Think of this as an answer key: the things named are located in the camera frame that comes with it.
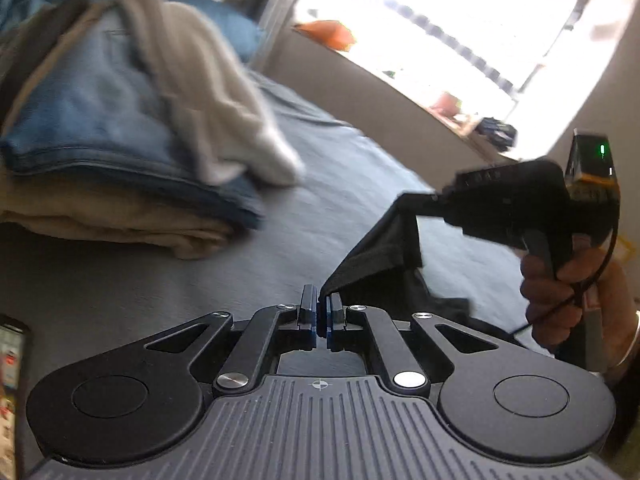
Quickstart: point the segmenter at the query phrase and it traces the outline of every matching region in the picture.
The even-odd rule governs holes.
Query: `black cable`
[[[587,292],[587,290],[589,290],[591,285],[593,285],[594,283],[596,283],[600,279],[600,277],[602,276],[602,273],[604,272],[604,270],[609,265],[609,262],[611,261],[611,258],[613,257],[613,251],[616,248],[616,241],[617,240],[618,240],[618,222],[616,222],[613,225],[613,229],[611,230],[611,239],[609,241],[609,248],[607,249],[607,254],[605,254],[604,260],[602,261],[602,264],[600,265],[600,267],[598,267],[598,270],[596,270],[590,277],[588,277],[586,280],[584,280],[580,284],[578,289],[575,291],[575,293],[570,298],[567,298],[566,300],[562,301],[561,303],[558,303],[555,307],[553,307],[551,310],[548,310],[547,312],[545,312],[542,316],[539,316],[536,319],[534,319],[533,321],[530,321],[527,324],[521,326],[520,328],[517,328],[516,330],[514,330],[513,332],[510,333],[510,336],[516,336],[519,333],[524,332],[527,328],[532,326],[534,323],[539,323],[540,321],[544,321],[545,319],[547,319],[550,316],[552,316],[553,314],[555,314],[560,308],[562,308],[562,307],[564,307],[564,306],[566,306],[568,304],[575,303],[579,298],[581,298],[582,295],[585,292]]]

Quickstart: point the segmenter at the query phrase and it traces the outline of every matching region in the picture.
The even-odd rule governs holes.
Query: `smartphone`
[[[22,322],[0,314],[0,479],[17,480],[15,430],[20,369],[23,368],[30,330]]]

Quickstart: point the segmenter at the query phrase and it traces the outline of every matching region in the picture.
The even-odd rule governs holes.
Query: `black cloth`
[[[501,328],[471,316],[467,298],[438,298],[420,268],[416,194],[401,195],[347,254],[326,280],[320,301],[338,292],[342,304],[382,308],[393,319],[408,321],[414,312],[431,312],[478,332],[519,345]]]

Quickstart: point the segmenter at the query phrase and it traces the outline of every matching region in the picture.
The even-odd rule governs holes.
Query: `beige cloth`
[[[79,41],[109,4],[92,5],[63,35],[25,82],[2,125],[7,131],[38,83]],[[69,240],[145,243],[171,248],[178,258],[210,255],[232,229],[155,196],[62,174],[14,177],[0,165],[0,222],[15,222],[35,233]]]

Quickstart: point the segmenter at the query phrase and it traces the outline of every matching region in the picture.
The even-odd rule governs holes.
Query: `hand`
[[[558,271],[558,280],[548,278],[542,259],[525,256],[520,266],[524,282],[522,295],[530,303],[527,320],[533,323],[533,339],[544,348],[553,350],[569,337],[571,329],[580,321],[582,310],[574,305],[560,308],[549,318],[536,322],[556,304],[574,294],[571,283],[581,282],[598,270],[604,259],[600,249],[587,249]],[[638,318],[626,276],[620,264],[612,260],[597,282],[602,309],[602,333],[609,367],[620,362],[636,333]]]

